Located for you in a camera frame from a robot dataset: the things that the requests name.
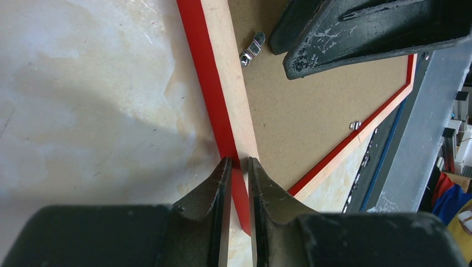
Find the wooden strip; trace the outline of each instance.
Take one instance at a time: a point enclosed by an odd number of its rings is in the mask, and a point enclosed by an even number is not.
[[[344,139],[334,150],[321,160],[310,172],[304,175],[289,193],[298,200],[306,199],[322,182],[337,168],[337,166],[352,153],[352,151],[411,93],[416,72],[417,55],[408,58],[408,70],[405,85],[399,89],[388,101],[377,109],[357,131]]]
[[[244,159],[259,155],[228,3],[177,0],[177,4],[218,150],[221,157],[234,161],[233,201],[241,228],[250,235]]]

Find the blue strip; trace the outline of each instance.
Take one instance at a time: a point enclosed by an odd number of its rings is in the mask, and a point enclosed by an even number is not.
[[[387,144],[385,145],[385,148],[383,149],[382,157],[380,158],[380,162],[377,165],[377,170],[375,170],[375,174],[373,175],[372,181],[371,181],[370,186],[369,186],[369,190],[367,191],[366,197],[364,198],[364,202],[362,203],[361,211],[366,210],[366,205],[367,205],[367,202],[368,202],[368,200],[369,200],[369,198],[372,194],[372,190],[373,190],[373,187],[375,186],[375,182],[377,181],[378,173],[380,172],[380,169],[382,168],[382,165],[384,164],[385,156],[387,155],[387,152],[388,152],[388,150],[390,148],[390,145],[392,143],[392,139],[393,139],[394,134],[397,130],[397,126],[398,126],[398,123],[399,123],[399,120],[400,120],[400,116],[403,113],[403,109],[405,107],[406,99],[407,98],[405,98],[403,100],[403,102],[400,104],[400,108],[399,108],[399,111],[397,113],[397,117],[395,118],[394,125],[392,127],[392,130],[390,131],[389,139],[387,140]]]

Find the light wood edge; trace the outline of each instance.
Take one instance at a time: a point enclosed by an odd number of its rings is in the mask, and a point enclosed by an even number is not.
[[[338,153],[311,181],[305,185],[294,197],[298,201],[304,201],[307,197],[313,193],[316,188],[318,188],[321,183],[323,183],[331,173],[335,171],[336,168],[351,154],[366,138],[370,136],[371,133],[377,128],[382,121],[411,93],[413,90],[413,83],[416,73],[416,60],[417,55],[414,55],[413,59],[413,68],[411,70],[411,80],[409,85],[403,89],[403,91],[395,97],[395,99],[390,102],[390,104],[384,108],[370,124],[368,124],[362,131],[359,132],[357,138],[354,138],[348,145]]]
[[[227,0],[201,0],[215,62],[223,89],[241,168],[247,173],[247,157],[259,158],[254,127],[244,85],[233,21]]]

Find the metal clip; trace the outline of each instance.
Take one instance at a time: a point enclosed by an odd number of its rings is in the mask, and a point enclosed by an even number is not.
[[[359,130],[361,125],[362,125],[362,122],[360,121],[351,122],[351,124],[349,124],[349,130]]]
[[[258,32],[255,34],[254,39],[252,40],[252,43],[249,45],[249,47],[239,55],[241,65],[243,67],[249,66],[250,61],[259,54],[265,41],[266,35],[263,32]]]

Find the silver fastener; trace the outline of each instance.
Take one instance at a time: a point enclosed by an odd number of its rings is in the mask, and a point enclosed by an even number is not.
[[[363,168],[365,168],[367,166],[367,164],[369,163],[370,161],[370,156],[369,155],[365,155],[364,156],[364,159],[362,160],[362,163],[361,163],[361,166]]]
[[[362,122],[360,121],[354,121],[354,122],[351,122],[351,124],[349,124],[349,129],[350,130],[359,130],[359,128],[361,127],[362,125]]]
[[[263,32],[258,32],[255,34],[254,39],[251,44],[246,48],[241,54],[239,54],[239,59],[241,60],[241,65],[243,67],[249,66],[251,60],[256,57],[262,49],[262,45],[266,41],[266,35]]]

